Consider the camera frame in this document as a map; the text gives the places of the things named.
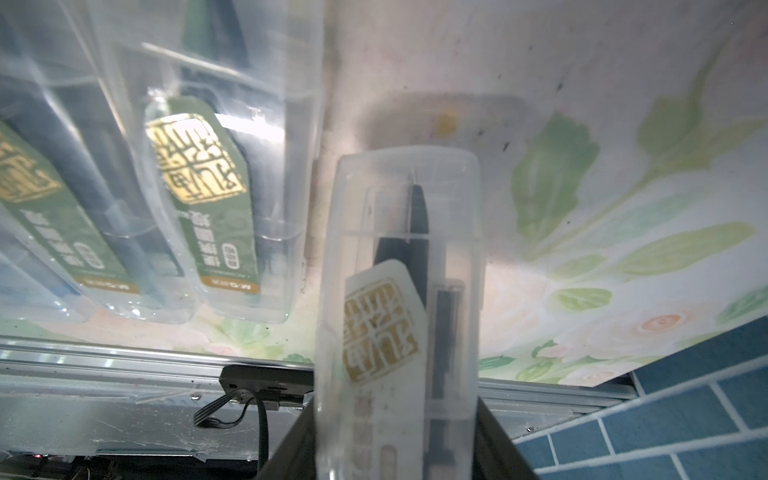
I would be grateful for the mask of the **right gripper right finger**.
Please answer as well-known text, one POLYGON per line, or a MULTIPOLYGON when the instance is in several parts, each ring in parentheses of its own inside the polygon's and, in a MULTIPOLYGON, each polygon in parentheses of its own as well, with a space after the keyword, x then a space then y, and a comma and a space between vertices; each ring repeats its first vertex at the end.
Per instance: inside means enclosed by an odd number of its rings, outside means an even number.
POLYGON ((475 423, 475 480, 538 480, 482 398, 475 423))

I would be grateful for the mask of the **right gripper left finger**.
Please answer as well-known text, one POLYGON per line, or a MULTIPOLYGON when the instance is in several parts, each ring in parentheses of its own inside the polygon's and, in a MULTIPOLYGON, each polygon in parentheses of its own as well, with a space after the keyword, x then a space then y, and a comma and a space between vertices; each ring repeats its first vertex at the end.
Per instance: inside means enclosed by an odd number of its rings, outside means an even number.
POLYGON ((310 401, 274 454, 261 467, 256 480, 315 480, 316 425, 314 402, 310 401))

